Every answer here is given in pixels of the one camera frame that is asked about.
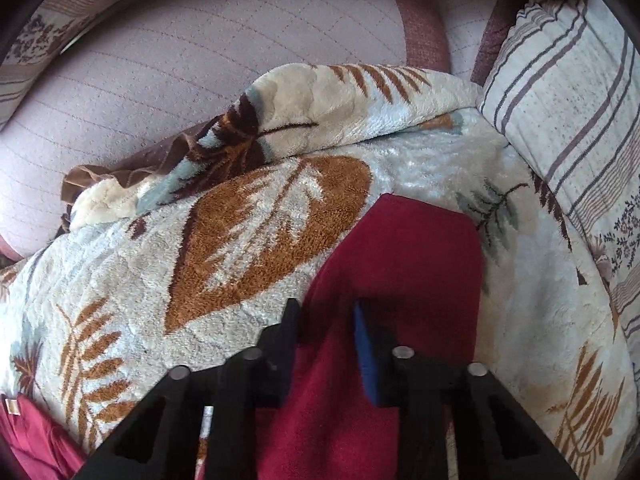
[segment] red towel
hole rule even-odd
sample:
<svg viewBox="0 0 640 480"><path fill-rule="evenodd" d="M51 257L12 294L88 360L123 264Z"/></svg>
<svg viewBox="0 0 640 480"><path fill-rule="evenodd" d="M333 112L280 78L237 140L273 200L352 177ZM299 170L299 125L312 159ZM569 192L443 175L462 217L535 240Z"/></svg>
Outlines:
<svg viewBox="0 0 640 480"><path fill-rule="evenodd" d="M472 221L383 195L337 247L306 295L286 405L262 413L260 480L391 480L398 412L365 397L353 303L400 344L461 365L473 360L482 254Z"/></svg>
<svg viewBox="0 0 640 480"><path fill-rule="evenodd" d="M31 400L18 395L20 415L7 412L0 396L0 436L32 480L67 480L80 469L86 455L66 431Z"/></svg>

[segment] striped pillow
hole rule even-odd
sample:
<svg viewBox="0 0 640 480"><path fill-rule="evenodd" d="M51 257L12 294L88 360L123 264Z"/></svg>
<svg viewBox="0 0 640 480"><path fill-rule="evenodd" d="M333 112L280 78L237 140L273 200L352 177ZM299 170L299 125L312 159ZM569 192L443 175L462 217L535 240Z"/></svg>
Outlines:
<svg viewBox="0 0 640 480"><path fill-rule="evenodd" d="M553 207L555 195L590 244L638 364L639 64L602 0L531 0L479 103L542 177L541 202Z"/></svg>

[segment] blanket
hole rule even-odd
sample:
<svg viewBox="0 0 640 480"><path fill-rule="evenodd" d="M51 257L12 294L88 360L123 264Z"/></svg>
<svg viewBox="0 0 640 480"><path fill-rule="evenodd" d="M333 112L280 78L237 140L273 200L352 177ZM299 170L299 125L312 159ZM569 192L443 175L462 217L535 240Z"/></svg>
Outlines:
<svg viewBox="0 0 640 480"><path fill-rule="evenodd" d="M474 359L581 478L613 479L636 412L617 315L478 94L429 70L286 65L163 164L127 178L76 168L93 185L71 194L70 232L0 274L0 389L95 449L167 368L250 346L391 193L471 218L484 254Z"/></svg>

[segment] seat cushion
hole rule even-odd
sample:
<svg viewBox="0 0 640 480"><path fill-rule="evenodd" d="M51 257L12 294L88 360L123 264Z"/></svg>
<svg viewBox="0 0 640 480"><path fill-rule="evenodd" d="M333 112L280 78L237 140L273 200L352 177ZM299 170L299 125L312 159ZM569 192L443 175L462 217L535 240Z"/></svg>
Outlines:
<svg viewBox="0 0 640 480"><path fill-rule="evenodd" d="M72 167L208 120L289 62L448 71L449 54L424 0L145 0L60 56L0 134L0 235L33 253L57 231Z"/></svg>
<svg viewBox="0 0 640 480"><path fill-rule="evenodd" d="M444 22L451 73L483 85L527 0L434 0Z"/></svg>

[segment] maroon fabric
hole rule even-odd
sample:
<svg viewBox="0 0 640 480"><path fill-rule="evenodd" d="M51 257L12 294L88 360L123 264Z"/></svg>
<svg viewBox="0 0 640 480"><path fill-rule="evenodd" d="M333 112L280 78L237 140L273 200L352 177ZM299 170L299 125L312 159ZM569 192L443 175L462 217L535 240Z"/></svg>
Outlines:
<svg viewBox="0 0 640 480"><path fill-rule="evenodd" d="M404 27L406 64L449 73L451 61L444 24L428 0L396 0Z"/></svg>
<svg viewBox="0 0 640 480"><path fill-rule="evenodd" d="M86 459L78 444L62 427L43 414L24 395L18 395L20 415L6 410L0 396L0 436L32 480L67 480Z"/></svg>
<svg viewBox="0 0 640 480"><path fill-rule="evenodd" d="M528 0L497 0L484 29L471 81L484 85L516 16Z"/></svg>
<svg viewBox="0 0 640 480"><path fill-rule="evenodd" d="M289 400L260 418L260 480L393 479L398 412L364 395L353 302L369 298L374 319L400 344L463 364L474 355L481 269L469 218L380 197L306 295Z"/></svg>

